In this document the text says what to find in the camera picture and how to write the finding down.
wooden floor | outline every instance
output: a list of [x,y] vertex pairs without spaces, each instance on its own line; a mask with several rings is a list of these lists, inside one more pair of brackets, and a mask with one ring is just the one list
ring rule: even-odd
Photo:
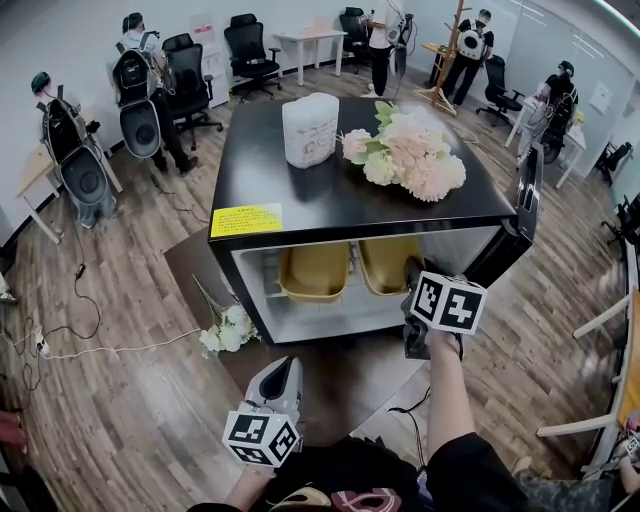
[[[365,77],[352,71],[345,66],[346,73],[336,78],[329,68],[311,70],[302,88],[289,75],[284,90],[274,91],[282,98],[317,90],[337,96],[366,92]],[[413,88],[405,78],[398,97],[413,98]],[[258,100],[267,98],[258,95]],[[236,102],[214,111],[225,126]],[[452,124],[469,142],[477,138],[478,155],[506,188],[515,164],[513,153],[503,147],[508,128],[491,128],[472,107],[469,99],[469,110]],[[125,188],[118,196],[117,218],[80,232],[87,271],[78,288],[100,305],[100,329],[89,340],[68,331],[52,334],[53,354],[139,347],[195,327],[162,254],[202,227],[189,213],[176,212],[172,201],[208,218],[225,134],[198,130],[202,165],[184,179],[175,172],[161,177],[173,197],[153,187],[145,163],[124,150],[116,154],[112,166]],[[606,246],[608,233],[599,226],[611,210],[607,190],[598,178],[571,177],[556,191],[559,177],[558,170],[548,170],[534,247],[491,287],[480,330],[467,339],[465,367],[478,430],[503,460],[512,464],[530,454],[540,470],[570,476],[593,435],[543,441],[535,431],[605,410],[616,322],[580,342],[571,332],[620,299],[624,288],[618,249]],[[71,324],[87,334],[97,321],[93,306],[73,293],[81,251],[66,203],[52,202],[42,216],[64,229],[64,237],[56,247],[33,223],[20,235],[17,262],[7,278],[22,302],[4,311],[4,325],[16,341],[29,316],[45,332]],[[9,407],[24,404],[22,360],[8,344],[0,350],[0,371],[8,375],[3,398]],[[197,334],[143,352],[43,362],[40,369],[42,380],[24,414],[29,458],[61,510],[182,511],[226,496],[240,469],[220,439],[227,411],[237,406],[240,393],[216,360],[201,357]],[[413,403],[428,382],[426,365],[389,405]],[[357,433],[381,435],[415,462],[408,418],[386,408]],[[424,438],[427,408],[417,412]]]

tissue roll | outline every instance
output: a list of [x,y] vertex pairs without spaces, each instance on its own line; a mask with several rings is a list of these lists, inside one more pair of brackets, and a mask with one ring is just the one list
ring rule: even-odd
[[287,162],[300,169],[324,162],[336,150],[340,101],[321,92],[282,105]]

table leg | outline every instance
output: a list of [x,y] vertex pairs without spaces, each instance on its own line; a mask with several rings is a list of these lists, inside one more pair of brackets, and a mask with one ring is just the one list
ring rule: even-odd
[[553,427],[541,427],[536,432],[538,437],[563,436],[565,434],[577,434],[578,432],[587,432],[589,430],[598,430],[615,423],[615,414],[605,414],[598,418],[590,420],[576,421],[575,423],[567,423],[566,425],[556,425]]
[[513,129],[509,134],[509,138],[507,139],[507,142],[504,145],[505,148],[508,148],[509,146],[511,146],[511,142],[513,141],[513,138],[516,136],[516,133],[518,132],[518,128],[522,124],[522,119],[524,118],[525,110],[527,110],[527,108],[522,107],[522,110],[518,114],[518,119],[516,119],[516,123],[513,125]]
[[40,215],[38,215],[38,212],[35,210],[35,208],[31,206],[31,203],[26,198],[26,196],[22,196],[22,199],[24,199],[24,202],[27,203],[27,207],[29,208],[29,212],[31,213],[31,218],[36,221],[38,226],[40,226],[42,228],[42,231],[44,231],[47,234],[47,236],[51,238],[51,241],[54,244],[56,245],[59,244],[60,239],[58,238],[58,236],[53,231],[51,231],[51,229],[49,228],[49,226],[47,226],[45,221],[42,220],[42,218],[40,217]]
[[316,68],[316,69],[320,69],[320,39],[316,39],[316,40],[315,40],[315,45],[316,45],[316,62],[315,62],[315,68]]
[[58,180],[49,175],[47,176],[47,181],[49,182],[49,185],[51,185],[51,192],[53,193],[53,195],[56,197],[56,199],[59,198],[60,192],[58,192],[58,187],[60,186],[60,183],[58,182]]
[[298,41],[298,85],[304,85],[304,42]]
[[556,189],[559,189],[562,186],[562,184],[566,181],[566,179],[569,177],[569,174],[571,174],[571,171],[573,171],[574,167],[578,163],[578,160],[582,156],[582,150],[580,148],[576,148],[576,150],[577,150],[576,156],[571,161],[571,164],[569,165],[569,167],[567,167],[567,170],[562,175],[562,178],[560,178],[560,181],[558,181],[558,184],[556,185]]
[[336,55],[336,76],[342,72],[342,52],[344,49],[344,36],[338,38],[338,55]]

plug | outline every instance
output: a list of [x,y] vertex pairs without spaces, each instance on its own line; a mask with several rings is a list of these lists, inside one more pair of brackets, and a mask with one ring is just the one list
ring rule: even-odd
[[86,268],[87,267],[84,263],[80,263],[80,266],[78,267],[78,271],[76,272],[76,281],[82,277],[82,274],[84,274],[84,271]]

office chair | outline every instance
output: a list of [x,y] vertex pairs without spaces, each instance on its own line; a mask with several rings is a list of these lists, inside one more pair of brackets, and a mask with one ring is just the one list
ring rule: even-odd
[[627,240],[637,247],[640,244],[640,236],[637,233],[640,228],[640,195],[631,203],[627,196],[624,196],[624,202],[616,206],[616,216],[620,221],[620,229],[606,220],[600,223],[601,226],[607,226],[615,236],[613,240],[607,242],[607,245],[611,245],[616,240],[620,243]]
[[613,151],[613,146],[607,144],[602,155],[596,163],[596,169],[602,173],[604,181],[609,185],[613,185],[611,173],[615,172],[620,162],[633,150],[633,146],[629,142],[625,142],[618,149]]
[[271,60],[267,60],[262,43],[263,32],[262,23],[250,13],[233,16],[231,24],[224,31],[231,50],[233,76],[251,79],[246,84],[248,89],[240,103],[244,103],[253,91],[265,92],[273,99],[271,91],[265,88],[265,81],[268,80],[268,75],[280,69],[280,65],[276,63],[276,53],[280,52],[280,48],[269,48]]
[[359,65],[371,60],[367,30],[360,23],[362,15],[364,15],[364,11],[359,7],[346,7],[344,14],[340,15],[340,25],[342,25],[342,30],[347,33],[344,36],[344,51],[353,53],[356,75],[359,71]]
[[522,110],[522,104],[518,103],[517,99],[519,96],[524,96],[524,94],[514,89],[513,98],[505,96],[507,93],[507,89],[504,87],[505,63],[502,57],[494,55],[491,59],[487,60],[484,65],[487,68],[487,76],[489,77],[489,85],[485,89],[484,95],[495,107],[478,108],[476,109],[476,114],[479,114],[481,111],[493,114],[495,121],[491,123],[491,126],[496,126],[498,119],[502,119],[507,124],[511,124],[511,121],[505,114],[509,110],[513,110],[514,112],[520,112]]
[[195,44],[189,34],[170,37],[162,43],[167,55],[171,73],[165,78],[165,86],[175,94],[167,94],[171,115],[178,133],[189,130],[191,133],[191,151],[197,149],[195,128],[199,126],[217,126],[224,130],[222,123],[209,120],[209,102],[213,97],[211,82],[213,77],[202,77],[202,45]]

